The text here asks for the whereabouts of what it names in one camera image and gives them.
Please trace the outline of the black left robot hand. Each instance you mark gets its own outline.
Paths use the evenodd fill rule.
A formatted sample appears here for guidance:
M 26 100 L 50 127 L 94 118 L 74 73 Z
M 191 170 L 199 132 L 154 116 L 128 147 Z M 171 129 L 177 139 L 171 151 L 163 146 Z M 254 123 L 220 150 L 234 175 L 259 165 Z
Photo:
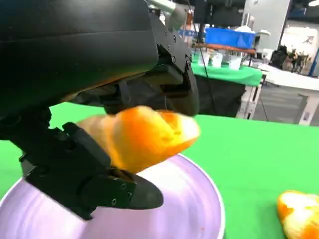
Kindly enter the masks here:
M 192 55 L 179 36 L 187 10 L 169 0 L 3 0 L 0 137 L 23 152 L 26 182 L 84 220 L 97 207 L 147 210 L 159 188 L 111 165 L 76 124 L 49 127 L 50 107 L 95 87 L 145 76 L 179 112 L 199 111 Z

